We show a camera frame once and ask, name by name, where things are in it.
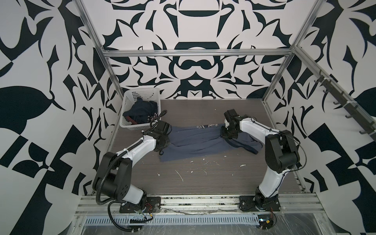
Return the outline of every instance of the dark navy clothing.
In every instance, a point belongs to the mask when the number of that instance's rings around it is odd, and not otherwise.
[[[137,101],[129,111],[123,113],[125,118],[129,116],[137,124],[149,123],[157,115],[158,104],[154,101],[143,101],[141,97],[137,98]]]
[[[161,161],[216,154],[235,147],[243,147],[254,154],[261,150],[262,144],[245,132],[239,133],[236,140],[227,142],[221,137],[221,126],[224,124],[173,127],[168,136],[171,144],[163,150]]]

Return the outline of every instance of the hook rack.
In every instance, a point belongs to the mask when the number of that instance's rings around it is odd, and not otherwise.
[[[359,104],[356,102],[345,90],[332,78],[320,76],[315,82],[320,82],[325,88],[324,93],[330,93],[337,102],[335,105],[341,105],[349,115],[346,118],[353,118],[362,128],[360,134],[369,134],[371,138],[376,141],[376,124],[373,117],[371,117]]]

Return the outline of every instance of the dark wood surface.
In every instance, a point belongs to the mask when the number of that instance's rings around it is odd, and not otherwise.
[[[168,110],[162,120],[172,126],[224,123],[223,113],[229,109],[235,109],[239,115],[252,115],[259,122],[271,126],[261,100],[256,99],[162,100],[161,108]],[[120,151],[140,137],[140,130],[120,127],[112,151]],[[264,148],[257,155],[238,148],[169,162],[160,162],[158,153],[150,152],[133,167],[132,184],[148,194],[254,193],[266,169]],[[293,173],[287,174],[280,192],[300,192]]]

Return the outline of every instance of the black cable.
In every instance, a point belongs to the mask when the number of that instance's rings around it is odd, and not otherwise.
[[[170,130],[169,133],[167,133],[167,136],[168,136],[169,134],[171,134],[171,132],[172,132],[172,126],[170,125],[170,127],[171,127],[171,130]]]
[[[153,118],[151,121],[150,121],[150,129],[149,130],[151,130],[151,129],[153,129],[156,125],[157,125],[157,123],[155,123],[154,125],[153,125],[153,122],[154,121],[159,121],[160,120],[160,118],[161,117],[163,117],[164,115],[166,115],[166,113],[167,113],[167,110],[163,110],[158,116],[156,116],[155,118]]]
[[[277,216],[273,213],[273,211],[270,211],[270,210],[267,210],[267,209],[265,209],[265,210],[269,211],[273,215],[273,225],[270,227],[270,228],[272,228],[272,227],[274,227],[277,224]]]
[[[282,180],[279,183],[279,186],[274,190],[274,192],[270,196],[272,196],[279,189],[279,187],[281,186],[281,184],[282,184]]]
[[[303,147],[302,147],[301,145],[299,145],[299,146],[302,148],[302,150],[303,150],[303,152],[304,152],[304,156],[305,156],[305,158],[306,158],[306,161],[305,161],[304,165],[303,165],[301,168],[296,169],[296,170],[293,170],[293,171],[289,171],[289,172],[299,171],[299,170],[303,169],[303,168],[307,165],[307,154],[305,153]]]
[[[130,223],[146,223],[146,222],[148,222],[148,221],[152,221],[153,220],[153,216],[152,215],[150,215],[151,217],[150,217],[150,219],[147,219],[147,220],[129,220],[129,222]]]
[[[111,220],[111,222],[115,225],[115,227],[117,227],[118,229],[120,229],[121,231],[124,231],[124,232],[138,232],[138,230],[134,230],[134,229],[127,229],[127,228],[124,228],[124,227],[122,227],[122,226],[120,226],[120,225],[118,225],[117,223],[116,223],[116,221],[114,220],[114,218],[112,217],[112,215],[111,215],[111,209],[110,209],[110,207],[111,207],[111,205],[113,204],[113,203],[122,203],[122,202],[119,202],[119,201],[112,201],[112,202],[110,202],[109,204],[108,204],[108,206],[107,206],[107,212],[108,212],[108,217],[110,217],[110,220]]]
[[[127,150],[125,150],[124,152],[122,152],[121,154],[119,154],[118,156],[116,156],[116,158],[110,163],[110,165],[108,166],[105,174],[103,175],[103,178],[98,186],[98,189],[97,189],[97,194],[96,194],[96,197],[95,197],[95,200],[97,202],[98,205],[103,205],[103,204],[106,204],[107,202],[109,201],[112,201],[114,200],[113,198],[107,198],[106,200],[104,201],[101,201],[100,200],[100,195],[101,195],[101,192],[102,192],[102,187],[105,183],[105,180],[108,176],[108,174],[111,172],[111,169],[114,167],[114,165],[120,160],[120,158],[122,156],[124,156],[125,154],[127,154],[129,151],[131,151],[132,149],[134,149],[135,147],[139,146],[141,143],[143,142],[143,140],[141,139],[139,142],[137,142],[136,144],[130,146]]]

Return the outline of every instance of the metal base plate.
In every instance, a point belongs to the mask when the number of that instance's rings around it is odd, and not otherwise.
[[[260,211],[256,206],[255,202],[253,201],[254,196],[240,196],[239,201],[244,201],[244,205],[242,203],[239,204],[239,209],[242,211]],[[273,211],[280,211],[280,204],[278,198],[269,204],[265,205],[265,207],[270,210],[273,209]]]
[[[146,198],[146,209],[145,213],[152,213],[155,207],[161,208],[161,198],[160,197],[147,197]],[[130,203],[126,203],[123,206],[120,206],[120,213],[134,213],[131,208]]]

